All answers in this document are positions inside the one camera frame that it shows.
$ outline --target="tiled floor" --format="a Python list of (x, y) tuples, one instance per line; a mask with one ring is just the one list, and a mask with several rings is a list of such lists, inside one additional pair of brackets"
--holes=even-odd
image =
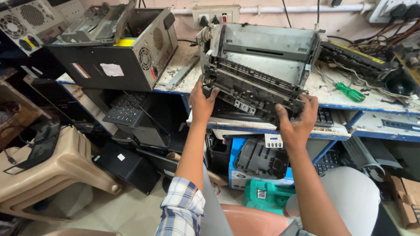
[[(119, 232), (123, 236), (154, 235), (162, 214), (160, 203), (166, 196), (162, 179), (149, 196), (132, 187), (112, 195), (86, 184), (73, 184), (59, 192), (47, 211), (48, 215), (73, 219), (69, 223), (30, 223), (21, 236), (40, 236), (63, 228), (85, 228)], [(220, 188), (220, 203), (242, 205), (244, 192)]]

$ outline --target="white pipe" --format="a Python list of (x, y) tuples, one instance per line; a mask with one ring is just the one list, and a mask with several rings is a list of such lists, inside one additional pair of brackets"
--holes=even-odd
[[(375, 4), (353, 4), (353, 5), (340, 5), (332, 7), (329, 5), (321, 5), (319, 12), (345, 12), (345, 11), (361, 11), (373, 10)], [(291, 6), (287, 7), (287, 13), (312, 13), (317, 12), (318, 6)], [(258, 7), (241, 7), (240, 13), (258, 13)], [(176, 15), (192, 15), (192, 9), (174, 9), (173, 13)], [(262, 7), (261, 13), (284, 13), (282, 7)]]

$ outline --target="teal plastic part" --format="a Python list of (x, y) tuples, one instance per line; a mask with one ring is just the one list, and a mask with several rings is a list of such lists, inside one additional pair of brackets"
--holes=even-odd
[[(257, 197), (258, 190), (265, 191), (265, 199)], [(244, 206), (283, 215), (283, 207), (293, 194), (296, 194), (295, 189), (274, 186), (270, 182), (250, 180), (245, 185)]]

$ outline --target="pink wall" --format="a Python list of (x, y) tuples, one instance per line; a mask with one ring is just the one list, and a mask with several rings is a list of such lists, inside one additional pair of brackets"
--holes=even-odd
[[(88, 8), (91, 4), (101, 4), (107, 1), (111, 5), (119, 3), (127, 3), (128, 0), (81, 0), (82, 5)], [(239, 4), (242, 7), (254, 7), (256, 4), (262, 6), (283, 6), (281, 0), (144, 0), (147, 7), (161, 8), (192, 8), (195, 5), (230, 5)], [(322, 5), (327, 5), (331, 0), (321, 0)], [(342, 5), (359, 4), (362, 0), (343, 0)], [(286, 6), (300, 6), (300, 5), (316, 5), (317, 0), (285, 0)], [(342, 13), (321, 13), (320, 15), (320, 29), (325, 29), (328, 35), (336, 35), (348, 39), (359, 39), (375, 34), (384, 27), (383, 24), (369, 24), (364, 15), (361, 16), (356, 12), (342, 12)], [(294, 28), (313, 29), (317, 20), (316, 13), (293, 13), (289, 14), (290, 22)], [(287, 18), (284, 13), (263, 13), (260, 16), (257, 14), (240, 14), (240, 23), (248, 22), (250, 24), (269, 25), (269, 26), (288, 26)], [(198, 30), (193, 29), (193, 21), (191, 15), (176, 15), (175, 29), (178, 38), (194, 38)]]

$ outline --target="hand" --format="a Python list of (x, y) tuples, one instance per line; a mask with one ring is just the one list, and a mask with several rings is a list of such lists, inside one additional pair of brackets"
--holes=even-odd
[(286, 109), (276, 104), (276, 112), (280, 119), (280, 135), (288, 152), (306, 150), (309, 134), (315, 126), (318, 116), (318, 98), (309, 95), (300, 95), (305, 102), (300, 120), (290, 123)]
[(217, 94), (220, 92), (219, 88), (214, 88), (209, 98), (203, 94), (203, 82), (200, 75), (197, 83), (191, 91), (190, 98), (192, 103), (192, 122), (193, 123), (207, 123), (211, 113), (213, 112), (214, 101)]

